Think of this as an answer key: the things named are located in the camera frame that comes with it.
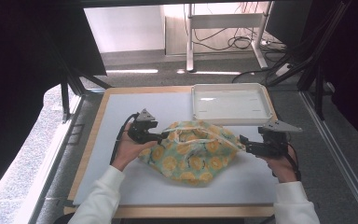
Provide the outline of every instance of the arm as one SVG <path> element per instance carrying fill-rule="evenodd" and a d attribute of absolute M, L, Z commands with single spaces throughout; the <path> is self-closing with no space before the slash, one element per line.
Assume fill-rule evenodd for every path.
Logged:
<path fill-rule="evenodd" d="M 123 133 L 115 160 L 103 176 L 95 181 L 91 193 L 77 208 L 69 223 L 110 223 L 120 200 L 118 190 L 124 179 L 122 171 L 142 150 L 153 147 L 156 143 L 153 141 L 138 145 L 127 136 L 127 133 Z"/>
<path fill-rule="evenodd" d="M 294 150 L 289 147 L 289 155 L 295 158 Z M 279 184 L 275 187 L 277 202 L 274 204 L 277 223 L 320 223 L 313 203 L 309 202 L 301 182 L 296 180 L 295 172 L 286 158 L 265 160 L 268 167 L 278 177 Z"/>

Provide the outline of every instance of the white tray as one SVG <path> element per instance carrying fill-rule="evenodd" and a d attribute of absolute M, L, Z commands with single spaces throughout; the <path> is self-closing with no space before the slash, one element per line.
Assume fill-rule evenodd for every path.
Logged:
<path fill-rule="evenodd" d="M 263 125 L 273 116 L 258 83 L 199 84 L 192 88 L 193 117 L 216 125 Z"/>

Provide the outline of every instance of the wall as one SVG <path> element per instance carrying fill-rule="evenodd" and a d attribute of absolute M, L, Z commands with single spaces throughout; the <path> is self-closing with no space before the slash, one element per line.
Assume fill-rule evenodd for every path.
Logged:
<path fill-rule="evenodd" d="M 160 6 L 86 8 L 101 53 L 164 49 Z"/>

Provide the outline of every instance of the sleeve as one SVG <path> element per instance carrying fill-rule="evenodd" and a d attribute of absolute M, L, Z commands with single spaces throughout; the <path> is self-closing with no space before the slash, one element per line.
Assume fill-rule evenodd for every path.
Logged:
<path fill-rule="evenodd" d="M 301 182 L 276 186 L 275 219 L 279 224 L 320 223 L 313 203 L 309 202 Z"/>
<path fill-rule="evenodd" d="M 123 179 L 123 173 L 109 166 L 103 176 L 94 182 L 91 193 L 77 208 L 69 223 L 110 223 L 118 207 L 118 189 Z"/>

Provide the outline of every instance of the bag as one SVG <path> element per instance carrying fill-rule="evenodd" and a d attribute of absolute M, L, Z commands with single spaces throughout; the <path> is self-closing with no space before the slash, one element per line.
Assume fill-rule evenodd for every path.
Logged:
<path fill-rule="evenodd" d="M 139 158 L 166 177 L 193 186 L 209 183 L 242 149 L 231 131 L 205 121 L 175 122 L 163 132 L 168 137 Z"/>

